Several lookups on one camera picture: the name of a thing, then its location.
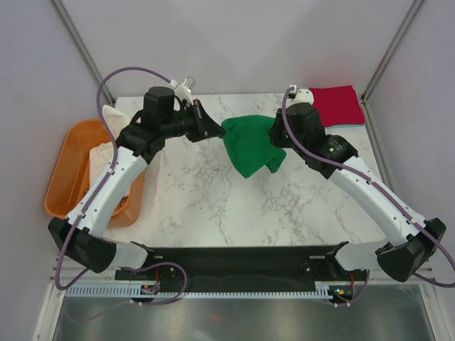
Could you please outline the green t shirt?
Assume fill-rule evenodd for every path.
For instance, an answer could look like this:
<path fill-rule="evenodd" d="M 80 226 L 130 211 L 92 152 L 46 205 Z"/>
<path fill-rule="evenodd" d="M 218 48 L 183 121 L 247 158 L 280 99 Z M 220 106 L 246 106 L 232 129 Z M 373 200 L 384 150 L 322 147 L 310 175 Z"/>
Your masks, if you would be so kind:
<path fill-rule="evenodd" d="M 270 142 L 268 133 L 273 124 L 273 118 L 257 114 L 222 122 L 225 150 L 233 167 L 243 178 L 250 178 L 263 167 L 270 173 L 276 173 L 286 158 L 286 151 Z"/>

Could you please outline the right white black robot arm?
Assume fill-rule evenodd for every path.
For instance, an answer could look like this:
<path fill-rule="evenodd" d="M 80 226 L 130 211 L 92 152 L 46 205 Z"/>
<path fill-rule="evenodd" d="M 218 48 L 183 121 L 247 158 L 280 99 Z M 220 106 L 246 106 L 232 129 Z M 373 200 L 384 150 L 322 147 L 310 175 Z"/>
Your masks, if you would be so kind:
<path fill-rule="evenodd" d="M 379 242 L 339 244 L 334 257 L 325 263 L 331 278 L 342 279 L 352 270 L 379 269 L 399 282 L 415 276 L 445 287 L 418 271 L 436 251 L 441 251 L 450 264 L 454 263 L 441 245 L 446 225 L 438 218 L 428 220 L 411 209 L 371 172 L 345 138 L 327 134 L 311 103 L 283 103 L 269 136 L 273 146 L 292 149 L 311 170 L 346 192 L 385 235 Z"/>

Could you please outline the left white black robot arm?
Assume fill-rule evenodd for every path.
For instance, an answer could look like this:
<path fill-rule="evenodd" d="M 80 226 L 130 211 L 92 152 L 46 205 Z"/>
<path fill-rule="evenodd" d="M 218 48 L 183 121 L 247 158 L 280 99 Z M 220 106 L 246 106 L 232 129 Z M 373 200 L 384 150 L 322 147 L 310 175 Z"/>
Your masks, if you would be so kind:
<path fill-rule="evenodd" d="M 60 253 L 99 274 L 110 266 L 131 268 L 140 279 L 151 278 L 156 262 L 147 250 L 133 243 L 104 239 L 111 216 L 124 194 L 161 151 L 167 139 L 185 136 L 195 143 L 222 137 L 225 130 L 204 110 L 199 99 L 182 99 L 170 87 L 152 87 L 143 97 L 143 107 L 121 130 L 114 156 L 95 185 L 60 219 L 54 217 L 48 230 Z"/>

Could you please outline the folded red t shirt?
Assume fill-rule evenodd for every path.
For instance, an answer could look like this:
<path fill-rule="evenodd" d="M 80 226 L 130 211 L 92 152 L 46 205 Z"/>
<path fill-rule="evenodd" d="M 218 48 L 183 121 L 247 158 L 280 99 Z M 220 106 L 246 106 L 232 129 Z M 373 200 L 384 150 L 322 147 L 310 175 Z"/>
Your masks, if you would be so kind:
<path fill-rule="evenodd" d="M 310 90 L 324 127 L 364 125 L 365 117 L 351 85 Z"/>

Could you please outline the folded light blue t shirt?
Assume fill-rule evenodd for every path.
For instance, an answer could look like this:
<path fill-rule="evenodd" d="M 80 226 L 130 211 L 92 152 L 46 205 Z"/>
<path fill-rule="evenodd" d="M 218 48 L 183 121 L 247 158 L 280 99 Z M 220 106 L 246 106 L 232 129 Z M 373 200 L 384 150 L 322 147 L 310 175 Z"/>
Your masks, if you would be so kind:
<path fill-rule="evenodd" d="M 324 126 L 326 129 L 354 129 L 364 127 L 364 124 L 336 124 L 331 126 Z"/>

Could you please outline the white crumpled t shirt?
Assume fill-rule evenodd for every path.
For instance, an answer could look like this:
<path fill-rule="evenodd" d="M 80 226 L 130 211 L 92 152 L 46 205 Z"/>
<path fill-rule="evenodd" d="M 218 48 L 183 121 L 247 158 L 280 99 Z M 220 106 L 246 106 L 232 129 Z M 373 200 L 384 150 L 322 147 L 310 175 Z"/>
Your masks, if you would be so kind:
<path fill-rule="evenodd" d="M 127 115 L 106 104 L 102 107 L 102 116 L 105 119 L 110 132 L 113 134 L 114 139 L 117 139 L 119 137 L 121 130 L 125 128 L 130 122 L 130 118 Z M 112 160 L 113 150 L 114 148 L 110 139 L 108 139 L 108 142 L 97 143 L 95 147 L 90 150 L 90 188 L 93 188 L 95 186 L 95 183 L 99 176 L 104 173 L 103 170 L 105 166 L 109 161 Z"/>

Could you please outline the orange plastic basket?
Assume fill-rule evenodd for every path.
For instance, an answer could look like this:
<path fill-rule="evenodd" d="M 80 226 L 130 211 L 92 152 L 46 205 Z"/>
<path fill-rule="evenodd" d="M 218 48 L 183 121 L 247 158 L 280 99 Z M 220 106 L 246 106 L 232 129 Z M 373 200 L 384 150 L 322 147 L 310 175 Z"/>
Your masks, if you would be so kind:
<path fill-rule="evenodd" d="M 108 139 L 99 119 L 81 121 L 68 131 L 44 199 L 44 208 L 51 217 L 65 218 L 84 197 L 90 184 L 90 150 Z M 110 227 L 128 227 L 138 220 L 145 175 L 145 172 L 138 175 L 129 196 L 119 202 L 109 221 Z"/>

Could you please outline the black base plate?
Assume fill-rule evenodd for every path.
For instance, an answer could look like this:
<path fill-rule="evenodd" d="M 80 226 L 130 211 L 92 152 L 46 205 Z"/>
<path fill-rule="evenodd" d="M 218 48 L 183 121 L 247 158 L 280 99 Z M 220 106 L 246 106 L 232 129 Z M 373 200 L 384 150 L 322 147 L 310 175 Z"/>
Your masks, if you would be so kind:
<path fill-rule="evenodd" d="M 118 270 L 118 281 L 158 280 L 186 288 L 303 289 L 316 282 L 364 281 L 366 272 L 336 263 L 336 245 L 275 247 L 179 247 L 149 250 L 143 270 Z"/>

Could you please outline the right aluminium corner post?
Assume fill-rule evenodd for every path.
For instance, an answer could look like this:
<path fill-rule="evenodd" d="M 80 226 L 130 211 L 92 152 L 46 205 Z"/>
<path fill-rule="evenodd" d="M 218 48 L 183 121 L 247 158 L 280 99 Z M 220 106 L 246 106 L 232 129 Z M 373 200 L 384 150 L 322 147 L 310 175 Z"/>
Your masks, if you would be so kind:
<path fill-rule="evenodd" d="M 426 4 L 425 0 L 413 0 L 407 9 L 403 19 L 401 20 L 397 30 L 395 31 L 392 40 L 389 42 L 384 54 L 382 55 L 378 66 L 376 67 L 372 77 L 370 78 L 365 90 L 360 95 L 361 104 L 366 104 L 371 97 L 374 89 L 378 85 L 381 77 L 385 73 L 388 65 L 392 61 L 395 53 L 399 49 L 405 36 L 412 27 L 412 24 L 418 17 L 422 7 Z"/>

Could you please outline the aluminium corner post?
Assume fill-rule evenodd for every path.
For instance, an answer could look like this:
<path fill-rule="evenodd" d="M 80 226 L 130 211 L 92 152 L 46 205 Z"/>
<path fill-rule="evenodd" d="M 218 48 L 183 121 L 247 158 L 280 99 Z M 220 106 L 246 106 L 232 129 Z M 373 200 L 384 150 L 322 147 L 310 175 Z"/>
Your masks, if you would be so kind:
<path fill-rule="evenodd" d="M 63 25 L 68 37 L 70 38 L 72 44 L 74 45 L 77 53 L 82 59 L 83 64 L 87 68 L 92 80 L 97 86 L 101 85 L 103 77 L 98 67 L 95 64 L 93 57 L 91 56 L 82 36 L 80 35 L 79 30 L 74 24 L 73 19 L 71 18 L 68 10 L 65 7 L 65 4 L 61 0 L 50 0 L 50 5 L 53 7 L 54 12 L 56 13 L 59 21 Z"/>
<path fill-rule="evenodd" d="M 372 77 L 370 78 L 365 90 L 360 95 L 361 104 L 366 104 L 371 97 L 374 89 L 378 85 L 381 77 L 385 73 L 388 65 L 392 61 L 395 53 L 399 49 L 405 36 L 412 27 L 412 24 L 418 17 L 422 7 L 426 4 L 425 0 L 413 0 L 407 9 L 403 19 L 401 20 L 397 30 L 395 31 L 392 40 L 389 42 L 384 54 L 382 55 L 378 66 L 376 67 Z"/>

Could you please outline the left aluminium corner post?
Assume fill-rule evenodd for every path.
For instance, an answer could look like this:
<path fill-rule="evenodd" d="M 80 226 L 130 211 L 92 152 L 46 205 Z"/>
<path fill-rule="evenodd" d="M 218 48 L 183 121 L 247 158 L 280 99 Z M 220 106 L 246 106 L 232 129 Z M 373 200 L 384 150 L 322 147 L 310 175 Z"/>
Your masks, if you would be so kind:
<path fill-rule="evenodd" d="M 61 0 L 50 0 L 50 5 L 53 7 L 54 12 L 56 13 L 59 21 L 63 25 L 68 37 L 70 38 L 72 44 L 74 45 L 77 53 L 82 59 L 83 64 L 87 68 L 92 80 L 97 86 L 101 85 L 103 77 L 98 67 L 95 64 L 93 57 L 91 56 L 82 36 L 80 35 L 79 30 L 74 24 L 73 19 L 71 18 L 68 10 L 65 7 L 65 4 Z"/>

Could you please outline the aluminium frame rail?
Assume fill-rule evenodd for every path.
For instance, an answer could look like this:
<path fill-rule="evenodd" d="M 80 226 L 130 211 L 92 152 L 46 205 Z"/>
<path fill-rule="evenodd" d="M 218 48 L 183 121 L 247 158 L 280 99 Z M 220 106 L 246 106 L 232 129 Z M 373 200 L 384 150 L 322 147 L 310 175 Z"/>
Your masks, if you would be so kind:
<path fill-rule="evenodd" d="M 63 264 L 60 270 L 60 280 L 63 284 L 67 284 L 73 278 L 75 278 L 81 271 L 83 267 L 79 265 L 77 262 L 71 260 L 68 257 L 65 257 L 63 260 Z M 93 271 L 88 271 L 85 275 L 82 276 L 80 282 L 87 282 L 87 283 L 104 283 L 104 282 L 112 282 L 114 280 L 114 275 L 116 271 L 119 270 L 115 267 L 110 267 L 104 270 L 100 274 L 96 274 Z M 423 267 L 419 269 L 417 272 L 420 276 L 427 277 L 431 280 L 435 280 L 435 275 L 433 272 L 433 268 L 429 262 L 425 263 Z M 389 277 L 385 272 L 380 270 L 370 270 L 370 280 L 374 284 L 416 284 L 416 283 L 423 283 L 423 280 L 417 278 L 416 276 L 411 276 L 406 282 L 399 282 L 391 277 Z"/>

